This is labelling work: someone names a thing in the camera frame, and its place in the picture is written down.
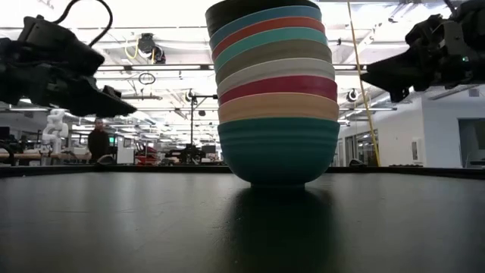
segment person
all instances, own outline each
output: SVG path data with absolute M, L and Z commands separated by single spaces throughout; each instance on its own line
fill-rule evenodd
M 91 162 L 97 162 L 108 154 L 109 135 L 101 118 L 96 118 L 94 130 L 88 136 L 88 149 L 91 152 Z

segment beige bowl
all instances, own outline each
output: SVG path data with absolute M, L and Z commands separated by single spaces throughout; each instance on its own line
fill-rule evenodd
M 219 121 L 250 118 L 323 118 L 336 121 L 339 105 L 322 96 L 301 93 L 268 93 L 245 96 L 224 103 Z

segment white robot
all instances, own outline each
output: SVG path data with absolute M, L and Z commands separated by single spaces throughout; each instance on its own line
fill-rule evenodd
M 47 127 L 42 132 L 42 146 L 40 152 L 42 154 L 49 153 L 52 148 L 54 154 L 61 152 L 62 137 L 67 137 L 69 134 L 69 127 L 62 122 L 64 117 L 64 110 L 54 109 L 51 114 L 47 116 Z

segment ceiling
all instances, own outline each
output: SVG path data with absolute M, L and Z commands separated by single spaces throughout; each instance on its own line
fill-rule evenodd
M 70 0 L 10 0 L 8 8 L 0 10 L 0 37 L 16 39 L 23 27 L 24 16 L 42 14 L 46 20 L 55 20 L 63 12 Z M 211 64 L 208 47 L 208 33 L 205 28 L 205 10 L 217 0 L 105 0 L 114 14 L 114 23 L 108 35 L 93 48 L 105 56 L 105 65 L 150 65 L 150 60 L 135 55 L 136 39 L 141 33 L 153 33 L 157 44 L 163 48 L 167 64 L 181 64 L 181 70 L 151 71 L 156 81 L 152 85 L 139 82 L 139 75 L 146 71 L 99 71 L 98 85 L 113 86 L 120 90 L 129 103 L 139 111 L 128 118 L 107 121 L 117 125 L 113 130 L 133 125 L 137 133 L 160 133 L 161 139 L 178 142 L 187 141 L 190 124 L 190 103 L 186 94 L 192 90 L 196 95 L 216 93 L 214 71 L 186 71 L 191 64 Z M 352 41 L 352 31 L 346 1 L 318 2 L 322 11 L 322 21 L 333 52 L 334 64 L 355 64 L 356 58 Z M 430 1 L 351 1 L 352 18 L 358 58 L 361 64 L 368 64 L 399 54 L 407 49 L 405 34 L 418 22 L 431 14 L 448 17 L 449 9 L 438 0 Z M 90 42 L 101 32 L 108 22 L 105 9 L 95 1 L 81 1 L 74 5 L 63 26 L 70 28 L 80 40 Z M 346 101 L 346 94 L 352 89 L 360 90 L 355 69 L 337 70 L 336 82 L 339 86 L 338 103 L 342 108 L 353 108 Z M 364 84 L 373 107 L 390 106 L 383 90 Z M 196 128 L 194 138 L 217 140 L 217 101 L 199 99 L 194 120 L 201 124 Z M 345 119 L 361 113 L 342 111 Z

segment teal bowl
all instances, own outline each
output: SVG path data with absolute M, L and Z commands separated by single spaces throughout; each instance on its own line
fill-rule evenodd
M 333 161 L 338 122 L 318 118 L 255 118 L 217 128 L 224 161 L 254 187 L 302 187 Z

